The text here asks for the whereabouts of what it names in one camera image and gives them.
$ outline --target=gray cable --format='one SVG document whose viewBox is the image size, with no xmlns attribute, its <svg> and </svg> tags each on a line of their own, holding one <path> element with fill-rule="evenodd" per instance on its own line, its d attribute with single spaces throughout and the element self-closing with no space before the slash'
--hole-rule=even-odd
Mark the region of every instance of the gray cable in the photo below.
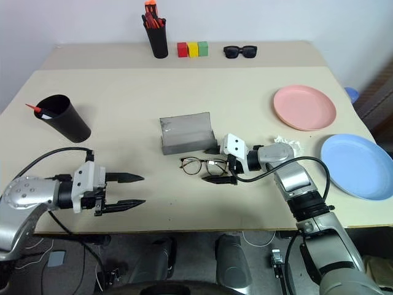
<svg viewBox="0 0 393 295">
<path fill-rule="evenodd" d="M 273 236 L 271 237 L 271 239 L 269 240 L 269 242 L 267 242 L 267 243 L 265 243 L 265 244 L 262 244 L 262 245 L 256 245 L 256 244 L 253 244 L 253 243 L 249 242 L 249 241 L 246 239 L 246 236 L 244 235 L 244 231 L 242 231 L 242 233 L 243 233 L 244 241 L 246 241 L 246 243 L 247 243 L 248 245 L 254 246 L 254 247 L 266 247 L 267 245 L 269 245 L 269 244 L 274 240 L 274 237 L 276 236 L 276 231 L 274 231 L 274 232 L 273 232 Z"/>
<path fill-rule="evenodd" d="M 28 266 L 30 266 L 32 264 L 40 263 L 42 258 L 44 258 L 45 254 L 47 254 L 52 249 L 53 249 L 53 240 L 52 240 L 52 245 L 41 255 L 41 257 L 37 261 L 29 262 L 29 263 L 27 263 L 27 264 L 25 264 L 25 265 L 23 265 L 21 267 L 15 266 L 15 269 L 20 270 L 20 269 L 24 269 L 25 267 L 28 267 Z"/>
</svg>

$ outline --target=black sunglasses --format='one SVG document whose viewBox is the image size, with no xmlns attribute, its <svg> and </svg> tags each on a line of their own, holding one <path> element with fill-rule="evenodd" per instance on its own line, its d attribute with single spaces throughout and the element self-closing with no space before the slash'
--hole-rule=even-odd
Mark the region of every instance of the black sunglasses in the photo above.
<svg viewBox="0 0 393 295">
<path fill-rule="evenodd" d="M 245 58 L 254 58 L 257 55 L 257 46 L 225 46 L 224 52 L 227 58 L 236 58 L 239 53 L 243 54 Z"/>
</svg>

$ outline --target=blue plate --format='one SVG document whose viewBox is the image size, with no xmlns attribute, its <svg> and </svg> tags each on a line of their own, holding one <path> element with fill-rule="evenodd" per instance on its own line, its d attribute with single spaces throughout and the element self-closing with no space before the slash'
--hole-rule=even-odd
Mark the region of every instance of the blue plate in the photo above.
<svg viewBox="0 0 393 295">
<path fill-rule="evenodd" d="M 351 134 L 333 135 L 322 146 L 321 159 L 343 191 L 373 201 L 392 197 L 393 160 L 375 143 Z"/>
</svg>

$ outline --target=black cable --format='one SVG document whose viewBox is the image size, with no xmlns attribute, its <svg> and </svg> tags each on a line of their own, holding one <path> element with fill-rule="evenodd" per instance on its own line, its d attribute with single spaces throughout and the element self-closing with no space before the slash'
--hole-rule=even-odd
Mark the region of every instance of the black cable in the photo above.
<svg viewBox="0 0 393 295">
<path fill-rule="evenodd" d="M 48 265 L 48 261 L 45 262 L 44 267 L 41 270 L 41 295 L 44 295 L 44 271 Z"/>
<path fill-rule="evenodd" d="M 64 152 L 64 151 L 85 151 L 87 153 L 87 159 L 90 157 L 93 159 L 93 150 L 88 149 L 86 147 L 78 147 L 78 146 L 71 146 L 71 147 L 62 147 L 61 149 L 54 149 L 50 152 L 47 152 L 46 154 L 43 154 L 42 156 L 38 157 L 36 160 L 32 161 L 29 165 L 27 165 L 24 169 L 22 169 L 21 172 L 19 172 L 14 179 L 21 177 L 24 175 L 28 170 L 30 170 L 35 164 L 40 162 L 41 160 L 45 159 L 46 157 L 49 157 L 50 155 L 56 154 L 58 152 Z"/>
<path fill-rule="evenodd" d="M 51 212 L 51 211 L 49 211 L 48 212 L 49 213 L 49 215 L 50 215 L 50 217 L 52 217 L 52 219 L 67 233 L 67 234 L 69 234 L 69 235 L 73 235 L 73 236 L 75 236 L 76 237 L 76 235 L 75 234 L 73 234 L 63 223 L 61 223 L 60 222 L 60 220 L 59 219 L 57 219 L 57 217 L 53 214 L 53 212 Z M 99 265 L 99 268 L 101 269 L 101 271 L 102 271 L 102 273 L 103 273 L 103 276 L 102 276 L 102 281 L 103 281 L 103 284 L 102 284 L 102 287 L 103 287 L 103 290 L 105 290 L 106 289 L 106 281 L 105 281 L 105 268 L 104 268 L 104 264 L 103 264 L 103 262 L 101 261 L 101 258 L 99 258 L 99 256 L 85 243 L 85 242 L 83 242 L 83 241 L 81 241 L 81 240 L 77 240 L 77 242 L 78 243 L 80 243 L 83 247 L 85 247 L 86 249 L 87 249 L 87 251 L 91 254 L 91 255 L 93 255 L 93 257 L 97 260 L 97 263 L 98 263 L 98 265 Z"/>
<path fill-rule="evenodd" d="M 64 151 L 85 151 L 86 152 L 86 161 L 91 160 L 94 161 L 94 153 L 93 150 L 88 149 L 86 147 L 78 147 L 78 146 L 71 146 L 71 147 L 62 147 L 60 149 L 54 149 L 50 152 L 47 152 L 46 154 L 43 154 L 42 156 L 38 157 L 36 160 L 32 161 L 29 165 L 27 165 L 24 169 L 22 169 L 21 172 L 19 172 L 14 179 L 21 177 L 22 175 L 24 175 L 28 170 L 30 170 L 33 166 L 35 166 L 35 164 L 37 164 L 38 162 L 40 162 L 41 160 L 45 159 L 46 157 L 49 157 L 50 155 L 56 154 L 58 152 L 64 152 Z M 62 224 L 60 222 L 59 219 L 57 219 L 57 217 L 51 212 L 49 211 L 49 215 L 52 217 L 52 219 L 69 235 L 73 235 L 76 237 L 76 235 L 74 235 L 64 224 Z M 81 240 L 77 240 L 77 242 L 79 242 L 85 249 L 87 249 L 87 251 L 89 251 L 89 253 L 97 260 L 97 263 L 99 264 L 99 267 L 101 269 L 101 271 L 103 272 L 103 289 L 106 289 L 106 282 L 105 282 L 105 269 L 104 269 L 104 264 L 101 261 L 101 259 L 99 258 L 99 256 L 83 241 Z"/>
<path fill-rule="evenodd" d="M 79 290 L 83 280 L 84 280 L 84 275 L 85 275 L 85 264 L 86 264 L 86 247 L 84 247 L 84 266 L 82 267 L 82 275 L 80 276 L 79 284 L 78 287 L 76 287 L 75 291 L 73 292 L 72 295 L 75 295 L 76 292 Z"/>
<path fill-rule="evenodd" d="M 292 249 L 292 245 L 294 244 L 294 241 L 296 240 L 296 238 L 298 237 L 299 234 L 300 234 L 300 231 L 297 230 L 296 233 L 294 234 L 294 236 L 290 239 L 290 242 L 289 242 L 289 245 L 287 248 L 287 253 L 285 254 L 284 277 L 285 277 L 285 281 L 287 282 L 287 288 L 288 288 L 289 295 L 294 295 L 294 291 L 292 290 L 292 285 L 290 284 L 290 281 L 289 281 L 289 254 L 290 254 L 290 250 Z"/>
<path fill-rule="evenodd" d="M 230 172 L 232 173 L 232 175 L 238 181 L 242 181 L 244 183 L 252 183 L 253 181 L 260 180 L 260 179 L 262 179 L 262 178 L 264 178 L 264 177 L 266 177 L 266 176 L 276 172 L 280 168 L 282 168 L 282 167 L 284 167 L 284 166 L 286 166 L 286 165 L 288 165 L 290 163 L 293 163 L 293 162 L 296 162 L 296 161 L 300 161 L 300 160 L 312 160 L 312 161 L 315 161 L 315 162 L 319 163 L 324 168 L 325 173 L 326 173 L 326 186 L 325 186 L 325 192 L 324 192 L 324 195 L 323 195 L 322 198 L 324 200 L 326 200 L 327 194 L 329 193 L 329 188 L 330 188 L 330 173 L 329 173 L 329 169 L 327 168 L 326 164 L 323 161 L 321 161 L 320 159 L 315 158 L 315 157 L 304 156 L 304 157 L 293 158 L 293 159 L 290 159 L 288 161 L 285 161 L 284 163 L 282 163 L 282 164 L 272 168 L 271 170 L 269 170 L 269 171 L 267 171 L 265 173 L 262 173 L 261 175 L 258 175 L 258 176 L 254 177 L 254 178 L 249 178 L 249 179 L 240 178 L 233 168 L 230 169 Z"/>
</svg>

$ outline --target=black pen holder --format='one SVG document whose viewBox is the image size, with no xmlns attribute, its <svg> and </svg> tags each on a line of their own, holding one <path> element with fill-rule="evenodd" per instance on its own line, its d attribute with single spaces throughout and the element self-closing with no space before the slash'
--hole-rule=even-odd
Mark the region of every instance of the black pen holder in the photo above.
<svg viewBox="0 0 393 295">
<path fill-rule="evenodd" d="M 42 119 L 41 115 L 34 112 L 37 119 L 52 126 L 73 143 L 81 143 L 89 138 L 90 128 L 72 106 L 65 95 L 52 95 L 37 104 L 37 107 L 46 109 L 56 116 L 51 119 Z"/>
<path fill-rule="evenodd" d="M 168 44 L 166 43 L 166 25 L 163 18 L 164 26 L 158 29 L 148 29 L 145 27 L 149 37 L 150 46 L 152 47 L 155 58 L 165 58 L 168 56 Z"/>
</svg>

